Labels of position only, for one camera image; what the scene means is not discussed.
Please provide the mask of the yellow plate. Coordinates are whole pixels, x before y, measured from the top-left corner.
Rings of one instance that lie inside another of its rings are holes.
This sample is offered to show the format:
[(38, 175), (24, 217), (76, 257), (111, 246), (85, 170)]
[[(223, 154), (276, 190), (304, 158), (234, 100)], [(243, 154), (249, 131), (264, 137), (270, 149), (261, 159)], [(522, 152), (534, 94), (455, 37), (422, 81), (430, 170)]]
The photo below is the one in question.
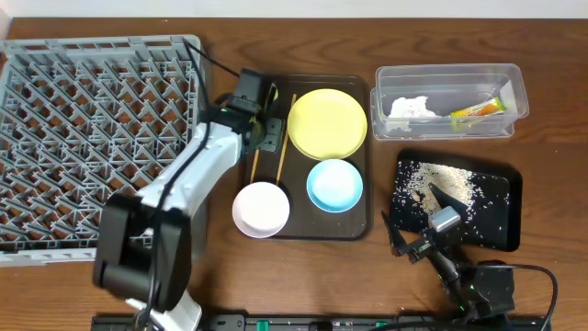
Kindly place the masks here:
[(367, 133), (367, 115), (360, 103), (336, 89), (306, 93), (288, 114), (289, 139), (315, 160), (347, 158), (359, 149)]

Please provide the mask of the clear plastic bin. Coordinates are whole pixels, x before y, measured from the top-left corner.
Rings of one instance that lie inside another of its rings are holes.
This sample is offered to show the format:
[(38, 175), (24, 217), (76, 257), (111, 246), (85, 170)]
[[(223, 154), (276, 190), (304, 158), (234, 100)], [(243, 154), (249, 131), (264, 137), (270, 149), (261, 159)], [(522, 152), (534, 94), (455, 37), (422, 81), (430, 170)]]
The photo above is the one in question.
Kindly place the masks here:
[[(439, 118), (412, 119), (411, 131), (388, 130), (392, 102), (399, 97), (428, 97), (426, 107)], [(482, 117), (463, 131), (455, 131), (449, 115), (490, 100), (501, 99), (503, 114)], [(512, 63), (425, 64), (383, 66), (371, 90), (371, 123), (379, 141), (467, 140), (510, 137), (515, 122), (529, 115), (521, 70)]]

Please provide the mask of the snack wrapper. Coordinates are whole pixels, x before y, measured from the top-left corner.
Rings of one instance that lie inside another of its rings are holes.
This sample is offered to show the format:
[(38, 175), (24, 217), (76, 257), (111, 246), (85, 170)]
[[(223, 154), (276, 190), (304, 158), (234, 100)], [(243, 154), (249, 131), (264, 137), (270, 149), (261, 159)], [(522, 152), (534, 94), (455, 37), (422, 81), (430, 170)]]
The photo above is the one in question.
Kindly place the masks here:
[(506, 106), (501, 99), (494, 97), (480, 104), (452, 112), (451, 126), (455, 131), (463, 131), (482, 121), (482, 117), (503, 114)]

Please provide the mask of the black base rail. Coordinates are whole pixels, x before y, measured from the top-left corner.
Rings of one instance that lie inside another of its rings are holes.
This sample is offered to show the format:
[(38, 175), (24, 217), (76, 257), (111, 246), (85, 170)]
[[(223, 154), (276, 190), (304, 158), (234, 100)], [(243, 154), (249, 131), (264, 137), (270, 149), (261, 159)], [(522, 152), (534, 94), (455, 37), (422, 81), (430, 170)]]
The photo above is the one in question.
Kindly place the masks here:
[[(427, 315), (396, 315), (391, 318), (359, 317), (283, 317), (242, 314), (217, 314), (205, 317), (197, 331), (367, 331), (367, 330), (551, 330), (544, 318), (505, 317), (470, 322), (455, 326)], [(92, 318), (92, 331), (133, 330), (130, 315), (99, 315)]]

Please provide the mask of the white napkin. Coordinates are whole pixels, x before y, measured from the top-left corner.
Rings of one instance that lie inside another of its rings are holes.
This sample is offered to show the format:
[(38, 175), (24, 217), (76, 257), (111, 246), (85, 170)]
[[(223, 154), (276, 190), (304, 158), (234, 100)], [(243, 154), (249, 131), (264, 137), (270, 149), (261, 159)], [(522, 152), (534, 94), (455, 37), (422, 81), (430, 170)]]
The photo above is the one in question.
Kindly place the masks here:
[(385, 126), (388, 130), (410, 132), (412, 119), (439, 118), (439, 115), (426, 107), (428, 97), (399, 97), (392, 102)]

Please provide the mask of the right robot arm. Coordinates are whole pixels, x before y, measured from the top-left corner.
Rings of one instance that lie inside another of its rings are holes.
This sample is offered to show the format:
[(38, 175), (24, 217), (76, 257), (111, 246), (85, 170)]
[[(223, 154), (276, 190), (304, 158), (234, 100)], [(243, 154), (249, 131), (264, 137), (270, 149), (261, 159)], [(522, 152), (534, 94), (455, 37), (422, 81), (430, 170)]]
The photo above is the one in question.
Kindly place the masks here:
[(406, 242), (391, 217), (382, 215), (391, 253), (406, 256), (413, 264), (428, 260), (450, 298), (464, 312), (464, 321), (506, 315), (515, 308), (513, 271), (499, 260), (471, 265), (468, 260), (453, 257), (451, 249), (465, 233), (467, 206), (432, 183), (428, 187), (441, 209), (428, 217), (428, 227), (414, 241)]

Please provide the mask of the food scraps rice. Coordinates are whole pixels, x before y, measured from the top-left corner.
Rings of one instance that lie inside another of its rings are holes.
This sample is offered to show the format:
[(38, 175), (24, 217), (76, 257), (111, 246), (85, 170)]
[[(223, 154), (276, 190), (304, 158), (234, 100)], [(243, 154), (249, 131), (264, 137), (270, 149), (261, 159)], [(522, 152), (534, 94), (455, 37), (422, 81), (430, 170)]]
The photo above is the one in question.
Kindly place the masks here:
[(509, 183), (449, 165), (401, 160), (392, 198), (394, 222), (403, 231), (420, 233), (441, 207), (428, 187), (433, 183), (462, 204), (465, 239), (502, 242), (508, 229)]

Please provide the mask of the grey dishwasher rack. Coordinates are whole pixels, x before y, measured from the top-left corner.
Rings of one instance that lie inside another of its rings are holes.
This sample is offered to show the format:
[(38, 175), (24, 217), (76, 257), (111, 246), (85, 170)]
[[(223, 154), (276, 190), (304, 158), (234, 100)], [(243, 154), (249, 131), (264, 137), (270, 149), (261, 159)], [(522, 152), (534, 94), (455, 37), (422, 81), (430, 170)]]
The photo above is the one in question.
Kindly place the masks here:
[(95, 257), (103, 205), (191, 139), (207, 74), (194, 35), (5, 40), (1, 264)]

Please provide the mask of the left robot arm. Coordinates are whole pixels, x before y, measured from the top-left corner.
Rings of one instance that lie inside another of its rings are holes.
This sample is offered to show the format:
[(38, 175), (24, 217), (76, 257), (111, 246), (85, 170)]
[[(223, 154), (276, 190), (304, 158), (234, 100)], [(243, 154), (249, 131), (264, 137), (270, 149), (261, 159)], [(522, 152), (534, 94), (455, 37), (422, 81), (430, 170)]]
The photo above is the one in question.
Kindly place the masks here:
[(201, 311), (187, 293), (192, 221), (217, 181), (266, 137), (266, 109), (211, 105), (180, 155), (135, 195), (102, 208), (93, 282), (142, 306), (133, 330), (195, 330)]

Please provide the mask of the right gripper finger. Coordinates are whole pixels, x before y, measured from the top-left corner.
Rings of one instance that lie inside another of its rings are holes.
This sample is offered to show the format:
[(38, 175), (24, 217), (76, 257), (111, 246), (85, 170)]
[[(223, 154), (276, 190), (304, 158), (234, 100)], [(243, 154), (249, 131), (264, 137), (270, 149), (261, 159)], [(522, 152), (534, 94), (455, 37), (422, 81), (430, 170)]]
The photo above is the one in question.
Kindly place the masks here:
[(439, 188), (437, 185), (435, 185), (433, 183), (429, 183), (428, 187), (431, 190), (431, 192), (433, 193), (433, 196), (434, 196), (435, 200), (437, 201), (437, 204), (442, 209), (447, 208), (447, 207), (451, 207), (454, 210), (457, 209), (458, 202), (454, 198), (452, 198), (451, 196), (446, 194), (441, 188)]
[(385, 211), (381, 212), (381, 216), (388, 231), (391, 253), (395, 257), (403, 256), (406, 253), (407, 246), (403, 236)]

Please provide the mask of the pink bowl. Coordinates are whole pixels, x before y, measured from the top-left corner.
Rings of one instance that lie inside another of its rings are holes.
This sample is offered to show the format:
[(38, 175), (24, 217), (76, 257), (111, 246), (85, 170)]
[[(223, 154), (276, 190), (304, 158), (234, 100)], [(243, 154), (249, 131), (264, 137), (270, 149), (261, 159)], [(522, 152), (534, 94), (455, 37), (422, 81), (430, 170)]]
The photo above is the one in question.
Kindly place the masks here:
[(255, 182), (245, 186), (232, 204), (232, 218), (237, 228), (253, 238), (277, 234), (287, 223), (290, 204), (277, 185)]

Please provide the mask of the light blue bowl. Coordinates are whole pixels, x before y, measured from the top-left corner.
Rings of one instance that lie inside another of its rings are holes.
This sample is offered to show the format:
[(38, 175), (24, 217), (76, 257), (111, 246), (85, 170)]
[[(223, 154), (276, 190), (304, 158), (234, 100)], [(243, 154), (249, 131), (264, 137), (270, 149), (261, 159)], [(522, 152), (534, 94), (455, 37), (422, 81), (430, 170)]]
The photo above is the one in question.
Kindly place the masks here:
[(364, 183), (354, 165), (341, 159), (321, 161), (310, 171), (306, 189), (311, 202), (320, 210), (341, 213), (360, 201)]

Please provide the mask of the black tray bin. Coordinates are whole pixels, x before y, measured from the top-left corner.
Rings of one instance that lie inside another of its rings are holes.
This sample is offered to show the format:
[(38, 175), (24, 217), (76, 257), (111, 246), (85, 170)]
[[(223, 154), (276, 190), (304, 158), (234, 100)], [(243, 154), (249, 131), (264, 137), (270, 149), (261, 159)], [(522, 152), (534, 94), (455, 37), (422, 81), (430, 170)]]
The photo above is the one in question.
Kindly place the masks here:
[(441, 209), (429, 186), (460, 205), (461, 242), (513, 252), (520, 245), (523, 178), (506, 163), (422, 149), (398, 155), (390, 220), (419, 234)]

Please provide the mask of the dark brown serving tray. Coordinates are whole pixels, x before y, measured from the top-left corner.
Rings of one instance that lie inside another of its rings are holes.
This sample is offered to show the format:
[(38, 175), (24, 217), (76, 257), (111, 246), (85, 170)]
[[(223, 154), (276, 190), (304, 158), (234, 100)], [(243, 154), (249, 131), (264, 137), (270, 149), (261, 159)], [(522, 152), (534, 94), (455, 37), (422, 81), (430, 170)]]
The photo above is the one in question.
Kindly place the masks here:
[[(320, 88), (341, 90), (355, 98), (363, 109), (368, 108), (368, 83), (353, 75), (312, 75), (312, 74), (272, 74), (270, 79), (277, 85), (278, 106), (270, 118), (285, 121), (290, 111), (293, 94), (298, 97)], [(359, 240), (371, 230), (373, 223), (371, 146), (366, 138), (359, 149), (345, 160), (360, 172), (364, 191), (358, 204), (349, 211), (330, 213), (317, 208), (309, 199), (306, 181), (314, 166), (318, 164), (288, 143), (287, 154), (279, 186), (288, 196), (290, 215), (286, 225), (274, 235), (276, 239), (299, 240)], [(278, 153), (261, 152), (255, 181), (276, 184), (277, 168), (281, 151)], [(241, 186), (249, 185), (254, 153), (243, 158), (241, 166)]]

